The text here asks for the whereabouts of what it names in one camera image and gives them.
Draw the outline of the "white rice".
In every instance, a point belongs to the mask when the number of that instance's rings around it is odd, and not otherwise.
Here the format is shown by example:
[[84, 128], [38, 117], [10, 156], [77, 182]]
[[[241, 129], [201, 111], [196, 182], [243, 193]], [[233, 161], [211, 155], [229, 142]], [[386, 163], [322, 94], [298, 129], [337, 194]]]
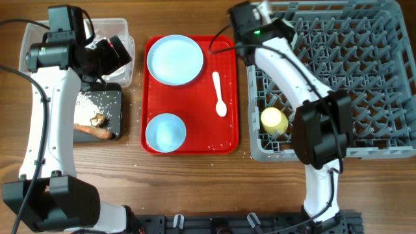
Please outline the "white rice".
[[94, 94], [93, 92], [79, 92], [75, 103], [74, 118], [78, 122], [89, 120], [97, 113], [108, 117], [111, 115], [110, 96], [106, 94]]

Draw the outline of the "brown food scrap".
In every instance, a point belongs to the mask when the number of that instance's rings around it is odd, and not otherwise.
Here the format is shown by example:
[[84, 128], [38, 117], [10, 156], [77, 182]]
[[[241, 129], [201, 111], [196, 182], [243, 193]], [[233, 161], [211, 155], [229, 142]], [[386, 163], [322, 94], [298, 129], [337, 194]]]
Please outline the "brown food scrap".
[[90, 125], [92, 127], [101, 127], [106, 121], [104, 115], [97, 113], [93, 118], [90, 119]]

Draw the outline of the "white plastic spoon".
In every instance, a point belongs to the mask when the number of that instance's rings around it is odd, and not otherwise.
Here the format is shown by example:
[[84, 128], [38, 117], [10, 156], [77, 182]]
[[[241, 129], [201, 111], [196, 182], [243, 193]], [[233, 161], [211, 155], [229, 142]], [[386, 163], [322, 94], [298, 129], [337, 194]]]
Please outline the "white plastic spoon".
[[216, 97], [217, 97], [215, 109], [216, 109], [217, 115], [219, 115], [220, 117], [225, 117], [227, 114], [227, 107], [226, 107], [224, 100], [222, 99], [222, 90], [221, 90], [219, 73], [217, 71], [216, 72], [214, 71], [212, 73], [212, 78], [213, 78], [214, 89], [215, 89]]

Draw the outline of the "large light blue plate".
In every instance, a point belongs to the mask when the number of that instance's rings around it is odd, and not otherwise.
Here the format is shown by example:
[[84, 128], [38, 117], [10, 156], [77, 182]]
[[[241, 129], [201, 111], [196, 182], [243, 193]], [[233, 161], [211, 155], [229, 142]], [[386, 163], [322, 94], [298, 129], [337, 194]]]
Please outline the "large light blue plate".
[[200, 74], [204, 55], [201, 47], [188, 36], [173, 34], [158, 39], [149, 49], [147, 68], [160, 83], [185, 85]]

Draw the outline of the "brown sausage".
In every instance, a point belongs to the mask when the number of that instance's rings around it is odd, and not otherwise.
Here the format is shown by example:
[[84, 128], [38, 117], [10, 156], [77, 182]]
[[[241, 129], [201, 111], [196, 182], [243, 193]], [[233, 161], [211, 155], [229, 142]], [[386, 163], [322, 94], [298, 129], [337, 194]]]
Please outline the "brown sausage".
[[101, 140], [110, 140], [112, 138], [112, 133], [106, 129], [86, 126], [86, 125], [79, 125], [78, 123], [74, 124], [74, 129], [92, 135]]

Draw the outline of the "yellow plastic cup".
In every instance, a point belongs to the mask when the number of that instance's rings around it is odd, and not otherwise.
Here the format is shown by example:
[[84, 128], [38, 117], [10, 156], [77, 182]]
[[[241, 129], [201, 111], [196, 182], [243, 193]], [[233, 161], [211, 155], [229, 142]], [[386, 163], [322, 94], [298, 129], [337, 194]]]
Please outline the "yellow plastic cup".
[[286, 115], [275, 107], [266, 108], [261, 113], [261, 123], [269, 135], [275, 135], [276, 133], [282, 135], [289, 126]]

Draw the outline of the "small light blue bowl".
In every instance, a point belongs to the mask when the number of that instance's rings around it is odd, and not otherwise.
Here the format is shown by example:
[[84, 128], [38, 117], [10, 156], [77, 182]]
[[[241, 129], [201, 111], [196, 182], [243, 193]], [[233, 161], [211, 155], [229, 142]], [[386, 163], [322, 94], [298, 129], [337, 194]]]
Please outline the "small light blue bowl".
[[187, 136], [184, 121], [171, 113], [159, 114], [152, 118], [145, 130], [149, 147], [159, 153], [178, 150]]

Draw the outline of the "red and white wrapper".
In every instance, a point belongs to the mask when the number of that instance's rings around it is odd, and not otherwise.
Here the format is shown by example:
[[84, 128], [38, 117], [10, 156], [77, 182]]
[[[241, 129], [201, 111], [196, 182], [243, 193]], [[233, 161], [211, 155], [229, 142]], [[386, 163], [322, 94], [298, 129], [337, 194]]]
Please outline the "red and white wrapper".
[[114, 48], [119, 49], [123, 43], [121, 42], [120, 38], [118, 36], [113, 36], [111, 38], [106, 38], [106, 41]]

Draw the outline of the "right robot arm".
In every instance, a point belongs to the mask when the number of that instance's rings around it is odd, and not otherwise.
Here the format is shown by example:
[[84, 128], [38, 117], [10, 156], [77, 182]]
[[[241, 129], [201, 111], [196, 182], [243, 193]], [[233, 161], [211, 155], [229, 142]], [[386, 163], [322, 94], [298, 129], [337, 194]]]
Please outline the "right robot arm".
[[293, 51], [298, 39], [293, 25], [270, 15], [268, 1], [259, 6], [245, 1], [228, 10], [239, 56], [267, 74], [294, 109], [291, 144], [306, 176], [304, 223], [324, 233], [342, 224], [337, 183], [353, 139], [352, 102], [306, 68]]

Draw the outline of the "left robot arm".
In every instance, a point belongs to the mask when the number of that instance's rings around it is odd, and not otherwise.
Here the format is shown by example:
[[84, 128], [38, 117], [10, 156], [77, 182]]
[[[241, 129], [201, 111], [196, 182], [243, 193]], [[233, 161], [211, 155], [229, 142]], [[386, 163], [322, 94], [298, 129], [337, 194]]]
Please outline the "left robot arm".
[[126, 205], [100, 200], [97, 188], [76, 176], [73, 159], [75, 103], [82, 84], [104, 86], [103, 77], [131, 61], [117, 36], [97, 42], [86, 35], [88, 13], [71, 5], [51, 6], [40, 43], [26, 56], [32, 84], [27, 151], [15, 182], [3, 185], [3, 201], [16, 223], [31, 231], [136, 233], [140, 222]]

